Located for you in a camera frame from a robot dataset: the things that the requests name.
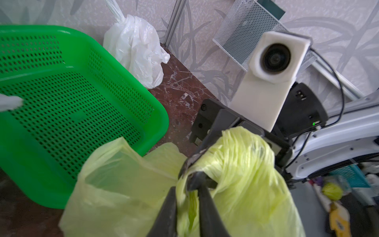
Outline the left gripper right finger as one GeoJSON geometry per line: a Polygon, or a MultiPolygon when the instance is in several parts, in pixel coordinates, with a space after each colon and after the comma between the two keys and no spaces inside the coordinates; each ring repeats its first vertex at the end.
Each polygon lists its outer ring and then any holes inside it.
{"type": "Polygon", "coordinates": [[[217,182],[204,172],[191,174],[187,181],[187,190],[197,190],[199,199],[199,231],[201,237],[229,237],[217,207],[210,194],[217,182]]]}

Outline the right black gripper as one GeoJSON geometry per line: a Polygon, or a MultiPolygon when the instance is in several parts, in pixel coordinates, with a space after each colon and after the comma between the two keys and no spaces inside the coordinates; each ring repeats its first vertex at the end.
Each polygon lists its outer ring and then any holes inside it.
{"type": "Polygon", "coordinates": [[[222,131],[241,126],[261,136],[274,151],[274,167],[282,173],[294,153],[293,138],[324,127],[328,115],[313,91],[303,83],[292,86],[271,132],[215,99],[205,99],[191,128],[190,141],[198,148],[183,163],[178,178],[222,136],[222,131]]]}

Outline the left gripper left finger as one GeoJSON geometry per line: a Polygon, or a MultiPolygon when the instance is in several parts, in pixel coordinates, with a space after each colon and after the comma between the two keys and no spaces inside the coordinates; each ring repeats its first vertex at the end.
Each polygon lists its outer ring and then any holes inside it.
{"type": "Polygon", "coordinates": [[[171,187],[146,237],[177,236],[176,187],[171,187]]]}

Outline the light green plastic bag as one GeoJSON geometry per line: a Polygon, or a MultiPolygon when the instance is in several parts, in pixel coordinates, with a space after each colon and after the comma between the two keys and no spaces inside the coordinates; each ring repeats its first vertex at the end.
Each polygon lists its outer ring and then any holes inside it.
{"type": "Polygon", "coordinates": [[[200,171],[217,183],[210,194],[231,236],[305,236],[286,182],[274,168],[274,152],[260,136],[234,127],[180,175],[185,160],[173,143],[144,157],[122,137],[99,147],[78,175],[60,229],[66,237],[144,237],[175,187],[178,235],[197,237],[199,200],[186,184],[200,171]]]}

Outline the white printed plastic bag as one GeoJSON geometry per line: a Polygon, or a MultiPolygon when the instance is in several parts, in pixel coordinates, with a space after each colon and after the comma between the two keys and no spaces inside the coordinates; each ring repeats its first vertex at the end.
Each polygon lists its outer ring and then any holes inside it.
{"type": "Polygon", "coordinates": [[[163,80],[162,63],[170,54],[160,45],[156,29],[146,20],[124,16],[116,1],[106,1],[116,23],[105,33],[103,47],[145,88],[153,89],[163,80]]]}

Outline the green plastic basket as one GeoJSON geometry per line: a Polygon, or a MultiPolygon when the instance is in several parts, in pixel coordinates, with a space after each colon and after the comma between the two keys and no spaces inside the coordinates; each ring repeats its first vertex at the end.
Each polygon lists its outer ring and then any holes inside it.
{"type": "Polygon", "coordinates": [[[95,39],[62,26],[1,26],[1,169],[33,202],[63,209],[90,154],[119,137],[139,155],[168,114],[95,39]]]}

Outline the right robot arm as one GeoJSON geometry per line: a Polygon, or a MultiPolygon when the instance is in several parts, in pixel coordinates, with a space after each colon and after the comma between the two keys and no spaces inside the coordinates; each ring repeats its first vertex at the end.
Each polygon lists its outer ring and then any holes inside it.
{"type": "Polygon", "coordinates": [[[184,174],[221,137],[243,127],[271,145],[271,166],[286,180],[315,178],[379,155],[379,94],[350,102],[342,116],[325,112],[303,83],[242,82],[228,107],[206,99],[192,126],[200,144],[180,171],[184,174]]]}

